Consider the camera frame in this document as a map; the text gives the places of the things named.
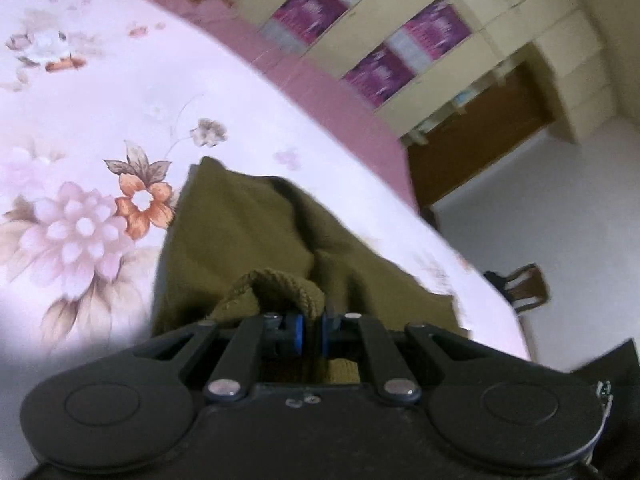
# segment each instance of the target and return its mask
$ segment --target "chair backrest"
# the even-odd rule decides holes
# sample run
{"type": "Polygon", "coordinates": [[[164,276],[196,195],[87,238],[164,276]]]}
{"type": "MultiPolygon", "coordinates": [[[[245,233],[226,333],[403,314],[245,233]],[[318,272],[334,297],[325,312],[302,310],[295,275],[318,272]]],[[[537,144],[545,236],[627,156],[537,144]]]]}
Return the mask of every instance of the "chair backrest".
{"type": "Polygon", "coordinates": [[[549,301],[549,291],[542,271],[536,264],[529,264],[507,276],[505,289],[515,302],[525,302],[514,308],[516,312],[525,312],[549,301]]]}

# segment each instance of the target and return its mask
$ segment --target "metal screw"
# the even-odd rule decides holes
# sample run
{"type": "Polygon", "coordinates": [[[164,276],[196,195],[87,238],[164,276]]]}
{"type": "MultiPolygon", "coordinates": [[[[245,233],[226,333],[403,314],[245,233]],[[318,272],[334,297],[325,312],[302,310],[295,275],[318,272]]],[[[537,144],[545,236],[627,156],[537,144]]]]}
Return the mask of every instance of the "metal screw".
{"type": "Polygon", "coordinates": [[[389,379],[385,383],[385,391],[393,396],[409,396],[418,386],[409,379],[389,379]]]}
{"type": "Polygon", "coordinates": [[[302,408],[302,405],[304,404],[300,399],[287,399],[284,403],[290,408],[302,408]]]}
{"type": "Polygon", "coordinates": [[[240,391],[240,383],[233,379],[217,379],[209,383],[207,389],[219,397],[233,397],[240,391]]]}
{"type": "Polygon", "coordinates": [[[318,397],[317,395],[305,396],[305,402],[307,404],[318,404],[321,401],[322,401],[322,399],[320,397],[318,397]]]}

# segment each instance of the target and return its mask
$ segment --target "orange flower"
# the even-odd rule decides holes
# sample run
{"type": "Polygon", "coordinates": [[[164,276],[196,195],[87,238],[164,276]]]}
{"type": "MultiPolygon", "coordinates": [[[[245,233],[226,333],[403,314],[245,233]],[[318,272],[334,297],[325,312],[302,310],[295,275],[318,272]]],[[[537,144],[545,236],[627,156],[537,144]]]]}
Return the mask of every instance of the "orange flower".
{"type": "Polygon", "coordinates": [[[149,224],[167,229],[174,218],[174,211],[166,203],[171,198],[171,186],[166,182],[156,182],[145,187],[139,177],[124,173],[120,175],[118,182],[125,196],[116,199],[116,214],[127,219],[126,233],[133,240],[145,236],[149,231],[149,224]]]}

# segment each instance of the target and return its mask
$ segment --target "floor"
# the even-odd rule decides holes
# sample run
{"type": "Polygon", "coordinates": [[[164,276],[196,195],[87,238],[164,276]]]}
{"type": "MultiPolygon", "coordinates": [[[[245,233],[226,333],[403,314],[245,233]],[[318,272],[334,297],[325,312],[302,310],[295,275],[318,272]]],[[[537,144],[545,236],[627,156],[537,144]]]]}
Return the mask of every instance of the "floor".
{"type": "Polygon", "coordinates": [[[551,301],[526,314],[541,364],[571,370],[640,338],[640,133],[616,119],[576,146],[536,134],[438,202],[478,269],[535,262],[551,301]]]}

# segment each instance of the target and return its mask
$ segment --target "brown wooden door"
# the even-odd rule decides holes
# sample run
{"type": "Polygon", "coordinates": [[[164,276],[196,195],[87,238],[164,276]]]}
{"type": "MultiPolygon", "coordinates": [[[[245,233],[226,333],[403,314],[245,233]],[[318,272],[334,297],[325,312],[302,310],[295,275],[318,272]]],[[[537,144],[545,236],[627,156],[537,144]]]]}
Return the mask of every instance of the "brown wooden door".
{"type": "Polygon", "coordinates": [[[526,65],[504,86],[491,86],[408,148],[420,208],[429,206],[506,155],[552,121],[542,92],[526,65]]]}

